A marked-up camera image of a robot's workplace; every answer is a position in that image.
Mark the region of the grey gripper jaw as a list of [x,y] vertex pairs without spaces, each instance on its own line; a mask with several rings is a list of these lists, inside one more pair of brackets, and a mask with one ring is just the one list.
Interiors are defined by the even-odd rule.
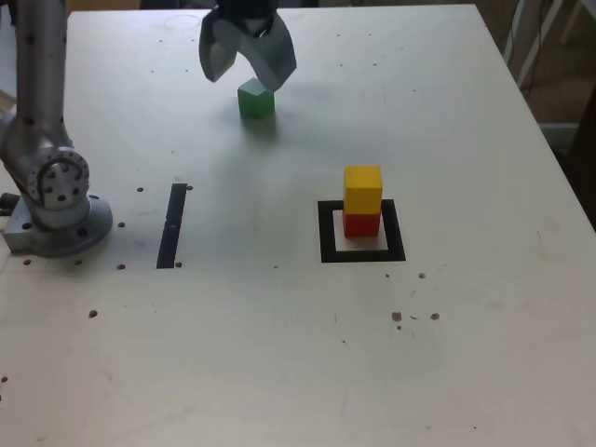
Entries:
[[198,55],[204,75],[215,83],[236,60],[237,28],[213,9],[201,22]]
[[239,52],[248,60],[260,82],[279,90],[295,71],[297,63],[291,34],[279,15],[245,20]]

